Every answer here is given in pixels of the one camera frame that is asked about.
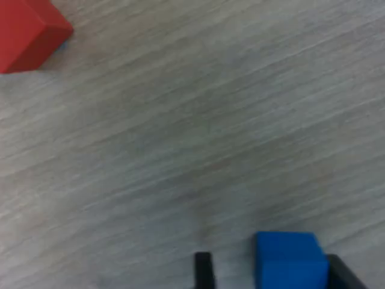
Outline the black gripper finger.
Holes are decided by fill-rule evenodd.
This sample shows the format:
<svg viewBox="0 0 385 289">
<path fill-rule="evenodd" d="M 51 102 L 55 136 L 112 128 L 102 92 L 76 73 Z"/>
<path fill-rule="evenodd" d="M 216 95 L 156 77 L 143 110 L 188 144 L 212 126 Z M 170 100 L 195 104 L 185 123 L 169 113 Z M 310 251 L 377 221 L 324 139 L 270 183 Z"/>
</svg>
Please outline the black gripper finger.
<svg viewBox="0 0 385 289">
<path fill-rule="evenodd" d="M 216 289 L 214 264 L 210 252 L 194 254 L 194 288 Z"/>
<path fill-rule="evenodd" d="M 338 255 L 328 254 L 327 258 L 329 271 L 326 289 L 368 289 Z"/>
</svg>

